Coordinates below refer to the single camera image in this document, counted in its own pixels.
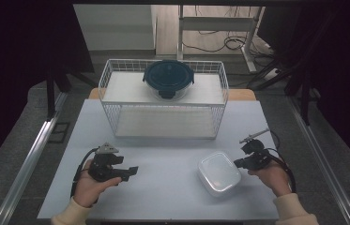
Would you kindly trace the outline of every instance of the blue lid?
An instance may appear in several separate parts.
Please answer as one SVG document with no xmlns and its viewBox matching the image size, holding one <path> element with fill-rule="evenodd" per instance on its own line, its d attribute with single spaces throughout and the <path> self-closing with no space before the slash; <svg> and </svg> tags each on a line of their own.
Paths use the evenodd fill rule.
<svg viewBox="0 0 350 225">
<path fill-rule="evenodd" d="M 158 90 L 162 98 L 172 98 L 176 91 L 194 83 L 194 71 L 176 60 L 162 60 L 145 69 L 144 81 Z"/>
</svg>

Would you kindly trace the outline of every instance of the metal frame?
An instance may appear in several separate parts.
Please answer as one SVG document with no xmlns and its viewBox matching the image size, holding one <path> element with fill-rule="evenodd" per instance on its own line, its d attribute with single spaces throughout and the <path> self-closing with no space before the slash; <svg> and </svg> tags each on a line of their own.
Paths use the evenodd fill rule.
<svg viewBox="0 0 350 225">
<path fill-rule="evenodd" d="M 297 120 L 297 123 L 299 124 L 300 129 L 310 149 L 312 150 L 312 154 L 314 155 L 315 160 L 317 161 L 317 164 L 324 176 L 324 179 L 327 181 L 327 185 L 329 186 L 330 191 L 335 197 L 335 200 L 339 208 L 341 209 L 344 219 L 346 220 L 347 224 L 350 224 L 350 199 L 347 196 L 346 191 L 342 187 L 341 182 L 336 177 L 335 172 L 333 172 L 332 168 L 330 167 L 329 162 L 327 161 L 327 157 L 325 156 L 324 151 L 321 149 L 320 144 L 315 139 L 312 129 L 310 128 L 310 126 L 305 125 L 305 123 L 303 122 L 303 118 L 298 113 L 299 107 L 295 98 L 287 98 L 288 103 L 291 106 L 291 109 Z"/>
<path fill-rule="evenodd" d="M 19 170 L 13 184 L 8 191 L 6 198 L 3 200 L 3 203 L 0 207 L 0 225 L 6 225 L 9 223 L 11 216 L 16 209 L 17 203 L 19 202 L 21 196 L 23 195 L 23 191 L 25 190 L 26 185 L 28 184 L 29 178 L 34 171 L 39 157 L 43 152 L 43 148 L 45 147 L 50 134 L 54 128 L 55 123 L 57 122 L 57 118 L 61 113 L 61 107 L 66 101 L 67 94 L 60 93 L 55 102 L 56 111 L 51 120 L 46 121 L 37 138 L 34 141 L 31 149 L 29 150 L 28 156 L 26 157 L 22 167 Z"/>
<path fill-rule="evenodd" d="M 256 66 L 251 58 L 251 42 L 259 23 L 262 7 L 259 7 L 253 18 L 212 18 L 184 17 L 183 6 L 179 6 L 177 59 L 183 59 L 183 31 L 240 31 L 248 32 L 245 45 L 241 48 L 250 73 L 256 73 Z"/>
</svg>

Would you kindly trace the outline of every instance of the handheld controller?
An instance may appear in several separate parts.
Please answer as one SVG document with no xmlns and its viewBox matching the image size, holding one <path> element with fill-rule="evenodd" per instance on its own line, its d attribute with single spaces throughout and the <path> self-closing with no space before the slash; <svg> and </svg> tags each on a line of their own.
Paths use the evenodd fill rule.
<svg viewBox="0 0 350 225">
<path fill-rule="evenodd" d="M 257 136 L 259 136 L 267 131 L 269 131 L 268 128 L 261 131 L 261 132 L 250 135 L 248 138 L 239 142 L 239 143 L 246 143 L 243 147 L 241 147 L 241 149 L 245 152 L 245 154 L 250 155 L 250 156 L 237 159 L 234 161 L 234 164 L 238 168 L 244 168 L 244 169 L 251 170 L 251 171 L 258 171 L 258 170 L 264 169 L 264 167 L 267 166 L 271 162 L 271 160 L 274 160 L 288 174 L 289 179 L 291 181 L 290 188 L 292 189 L 292 192 L 296 193 L 297 187 L 296 187 L 295 177 L 294 177 L 291 169 L 289 169 L 289 167 L 285 163 L 285 160 L 283 159 L 281 154 L 274 149 L 265 148 L 265 146 L 263 145 L 262 142 L 254 139 L 255 137 L 257 137 Z M 276 151 L 281 159 L 272 156 L 268 152 L 268 150 Z"/>
<path fill-rule="evenodd" d="M 95 153 L 95 156 L 87 170 L 93 179 L 98 182 L 104 182 L 115 177 L 121 177 L 122 181 L 129 181 L 129 177 L 135 175 L 139 167 L 130 167 L 128 170 L 114 169 L 113 165 L 121 164 L 124 160 L 123 157 L 118 157 L 114 154 L 118 152 L 119 151 L 109 143 L 105 143 L 98 148 L 90 150 L 78 166 L 77 172 L 73 178 L 70 196 L 72 197 L 75 194 L 76 185 L 81 177 L 82 167 L 86 159 L 92 153 Z"/>
</svg>

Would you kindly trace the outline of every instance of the gray floor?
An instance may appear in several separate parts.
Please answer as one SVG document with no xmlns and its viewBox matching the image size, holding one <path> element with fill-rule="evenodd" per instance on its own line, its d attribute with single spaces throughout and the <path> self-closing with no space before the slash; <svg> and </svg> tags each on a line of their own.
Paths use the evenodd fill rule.
<svg viewBox="0 0 350 225">
<path fill-rule="evenodd" d="M 173 53 L 156 56 L 151 52 L 92 52 L 92 61 L 96 74 L 87 74 L 96 82 L 108 58 L 158 58 L 175 59 Z M 231 88 L 244 88 L 253 78 L 241 57 L 231 55 L 185 55 L 190 60 L 223 61 Z M 49 186 L 53 180 L 60 159 L 66 149 L 68 138 L 76 123 L 82 104 L 91 91 L 87 84 L 70 78 L 72 89 L 63 107 L 58 128 L 68 126 L 68 134 L 53 134 L 51 141 L 45 146 L 38 165 L 11 217 L 9 224 L 50 224 L 49 221 L 37 220 Z M 286 80 L 278 82 L 263 91 L 256 92 L 260 100 L 266 120 L 280 138 L 279 150 L 287 159 L 297 180 L 297 189 L 302 204 L 308 212 L 317 215 L 320 224 L 347 224 L 334 198 L 328 183 L 317 164 L 311 148 L 302 134 L 301 128 L 289 104 L 289 99 L 283 93 Z M 30 89 L 28 104 L 22 116 L 8 135 L 0 149 L 0 205 L 5 199 L 17 172 L 23 165 L 28 151 L 31 149 L 40 128 L 46 119 L 47 100 L 46 85 L 40 83 Z M 325 118 L 311 102 L 309 116 L 311 129 L 323 149 L 330 167 L 339 179 L 342 187 L 350 198 L 350 149 L 327 123 Z M 274 221 L 247 221 L 247 225 L 273 224 Z M 88 224 L 99 224 L 89 221 Z"/>
</svg>

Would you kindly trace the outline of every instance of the white table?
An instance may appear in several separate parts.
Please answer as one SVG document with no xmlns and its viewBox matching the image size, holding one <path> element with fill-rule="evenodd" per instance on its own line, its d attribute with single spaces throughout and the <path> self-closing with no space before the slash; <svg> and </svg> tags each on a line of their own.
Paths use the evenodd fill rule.
<svg viewBox="0 0 350 225">
<path fill-rule="evenodd" d="M 227 195 L 213 197 L 197 175 L 197 163 L 215 151 L 231 160 L 245 157 L 239 140 L 267 128 L 259 101 L 229 101 L 216 140 L 115 138 L 99 100 L 84 102 L 67 149 L 38 218 L 51 218 L 68 204 L 71 182 L 84 155 L 109 142 L 124 162 L 117 169 L 139 166 L 128 182 L 99 197 L 89 218 L 121 221 L 224 221 L 275 219 L 271 190 L 241 170 L 241 182 Z M 267 132 L 258 138 L 274 148 Z"/>
</svg>

